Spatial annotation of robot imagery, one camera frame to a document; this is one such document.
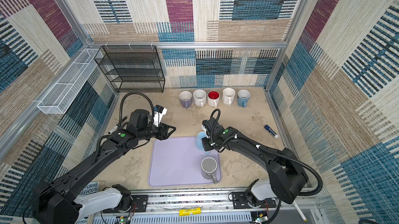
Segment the light blue mug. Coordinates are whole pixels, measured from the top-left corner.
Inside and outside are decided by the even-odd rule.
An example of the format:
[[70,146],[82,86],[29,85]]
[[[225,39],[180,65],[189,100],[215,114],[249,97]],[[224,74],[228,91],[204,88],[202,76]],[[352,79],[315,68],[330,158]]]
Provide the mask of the light blue mug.
[[207,135],[205,132],[199,132],[197,137],[196,137],[196,147],[199,151],[205,152],[206,154],[209,154],[209,151],[205,151],[202,143],[202,139],[206,138]]

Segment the grey mug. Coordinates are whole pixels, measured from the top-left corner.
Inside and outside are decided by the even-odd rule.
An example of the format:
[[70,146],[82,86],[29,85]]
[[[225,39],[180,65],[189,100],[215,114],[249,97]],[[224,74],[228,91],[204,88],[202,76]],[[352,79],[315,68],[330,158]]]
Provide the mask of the grey mug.
[[212,180],[217,184],[219,181],[216,177],[217,162],[212,157],[205,157],[201,162],[202,176],[204,179]]

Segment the purple mug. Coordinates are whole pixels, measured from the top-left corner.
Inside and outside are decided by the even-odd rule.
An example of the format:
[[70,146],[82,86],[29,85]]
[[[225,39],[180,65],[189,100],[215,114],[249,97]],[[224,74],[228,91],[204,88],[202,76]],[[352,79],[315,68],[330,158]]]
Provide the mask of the purple mug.
[[183,91],[179,94],[179,99],[181,105],[185,108],[188,109],[192,106],[193,98],[192,98],[192,93],[189,91]]

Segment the cream mug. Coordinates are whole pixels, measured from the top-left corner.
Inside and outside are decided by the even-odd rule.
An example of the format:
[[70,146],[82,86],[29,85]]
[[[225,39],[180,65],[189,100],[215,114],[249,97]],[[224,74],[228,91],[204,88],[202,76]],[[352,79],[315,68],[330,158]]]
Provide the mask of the cream mug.
[[197,107],[203,108],[206,105],[207,93],[201,89],[195,90],[193,92],[193,101]]

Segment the white round mug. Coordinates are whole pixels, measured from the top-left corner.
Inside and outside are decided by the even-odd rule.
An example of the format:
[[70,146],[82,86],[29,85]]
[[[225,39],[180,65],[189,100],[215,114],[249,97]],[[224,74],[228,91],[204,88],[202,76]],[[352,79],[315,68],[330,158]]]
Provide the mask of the white round mug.
[[220,94],[217,91],[210,91],[207,94],[207,103],[209,106],[217,108],[219,104]]

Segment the white tall mug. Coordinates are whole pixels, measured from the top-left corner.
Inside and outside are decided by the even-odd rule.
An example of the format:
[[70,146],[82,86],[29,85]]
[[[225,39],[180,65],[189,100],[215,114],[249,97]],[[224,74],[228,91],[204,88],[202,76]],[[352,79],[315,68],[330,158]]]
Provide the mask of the white tall mug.
[[233,103],[234,96],[236,95],[236,91],[232,88],[225,88],[222,92],[222,103],[225,106],[230,106]]

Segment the teal blue square mug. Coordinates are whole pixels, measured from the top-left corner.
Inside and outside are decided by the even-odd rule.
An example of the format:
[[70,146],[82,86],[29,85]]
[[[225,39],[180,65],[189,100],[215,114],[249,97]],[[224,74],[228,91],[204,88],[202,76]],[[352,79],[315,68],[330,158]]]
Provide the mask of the teal blue square mug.
[[238,92],[238,105],[240,107],[246,108],[251,94],[248,90],[239,90]]

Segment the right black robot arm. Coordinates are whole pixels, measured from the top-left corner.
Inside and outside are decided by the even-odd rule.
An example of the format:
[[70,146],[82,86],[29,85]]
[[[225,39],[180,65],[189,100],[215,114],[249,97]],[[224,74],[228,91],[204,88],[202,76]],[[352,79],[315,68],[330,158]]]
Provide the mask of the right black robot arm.
[[323,180],[320,174],[298,160],[290,149],[274,149],[250,139],[236,128],[224,128],[218,123],[220,114],[220,109],[216,109],[202,122],[206,134],[202,140],[204,149],[219,153],[225,150],[238,152],[268,173],[267,180],[257,179],[247,187],[245,194],[249,206],[259,207],[268,198],[292,204],[298,196],[314,196],[321,192]]

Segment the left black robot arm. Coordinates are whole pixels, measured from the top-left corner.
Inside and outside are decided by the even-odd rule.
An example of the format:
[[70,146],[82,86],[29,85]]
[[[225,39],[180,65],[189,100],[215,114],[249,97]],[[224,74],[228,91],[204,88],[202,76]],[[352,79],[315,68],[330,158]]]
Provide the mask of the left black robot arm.
[[41,224],[73,224],[81,219],[83,205],[76,197],[98,174],[128,151],[138,148],[141,140],[168,139],[176,131],[174,126],[154,124],[157,109],[137,109],[128,122],[119,121],[118,129],[101,136],[95,152],[65,175],[50,183],[41,181],[33,190],[33,199],[28,204],[32,215]]

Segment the lavender plastic tray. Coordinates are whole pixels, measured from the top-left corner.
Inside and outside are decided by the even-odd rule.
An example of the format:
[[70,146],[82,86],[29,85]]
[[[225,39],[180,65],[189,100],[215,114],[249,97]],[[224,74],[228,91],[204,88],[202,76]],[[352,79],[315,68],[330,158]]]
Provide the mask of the lavender plastic tray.
[[217,181],[222,179],[219,153],[199,150],[197,138],[174,137],[155,140],[151,157],[148,184],[152,187],[213,184],[211,177],[202,170],[204,158],[216,160]]

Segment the blue white glue stick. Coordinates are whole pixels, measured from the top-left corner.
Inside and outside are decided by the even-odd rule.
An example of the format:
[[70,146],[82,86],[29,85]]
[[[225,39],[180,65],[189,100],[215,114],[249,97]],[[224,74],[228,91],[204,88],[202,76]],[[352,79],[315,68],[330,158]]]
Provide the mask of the blue white glue stick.
[[275,139],[279,138],[279,135],[269,126],[269,125],[265,125],[264,126],[265,130],[270,133]]

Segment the black marker pen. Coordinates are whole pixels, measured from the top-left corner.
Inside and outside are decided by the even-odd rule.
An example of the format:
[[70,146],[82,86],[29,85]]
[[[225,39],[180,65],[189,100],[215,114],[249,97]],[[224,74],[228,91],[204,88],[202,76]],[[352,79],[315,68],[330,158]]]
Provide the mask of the black marker pen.
[[[127,117],[123,117],[122,118],[122,123],[124,123],[124,121],[127,119]],[[112,134],[113,132],[115,132],[118,128],[120,127],[120,125],[119,124],[116,124],[112,129],[110,129],[109,131],[108,131],[108,134]]]

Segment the yellow cylinder tube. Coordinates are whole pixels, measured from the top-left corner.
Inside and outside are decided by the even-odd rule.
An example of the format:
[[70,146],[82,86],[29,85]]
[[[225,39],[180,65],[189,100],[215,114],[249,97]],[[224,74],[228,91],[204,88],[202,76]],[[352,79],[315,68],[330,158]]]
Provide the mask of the yellow cylinder tube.
[[190,216],[190,215],[197,215],[197,214],[201,214],[200,207],[179,210],[179,216]]

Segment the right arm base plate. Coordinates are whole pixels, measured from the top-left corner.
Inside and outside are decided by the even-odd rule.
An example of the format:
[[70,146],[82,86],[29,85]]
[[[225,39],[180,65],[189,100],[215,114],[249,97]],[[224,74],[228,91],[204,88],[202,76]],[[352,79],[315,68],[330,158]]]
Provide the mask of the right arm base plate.
[[228,199],[233,203],[234,209],[245,209],[245,208],[276,208],[277,203],[272,198],[267,198],[261,201],[260,205],[252,206],[247,198],[244,191],[233,191],[228,194]]

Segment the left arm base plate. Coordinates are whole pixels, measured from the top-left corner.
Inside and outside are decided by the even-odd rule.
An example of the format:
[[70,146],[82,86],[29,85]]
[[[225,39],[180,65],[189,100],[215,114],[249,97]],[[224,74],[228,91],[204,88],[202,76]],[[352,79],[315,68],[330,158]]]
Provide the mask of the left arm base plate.
[[147,210],[148,195],[131,195],[131,201],[127,213],[144,213]]

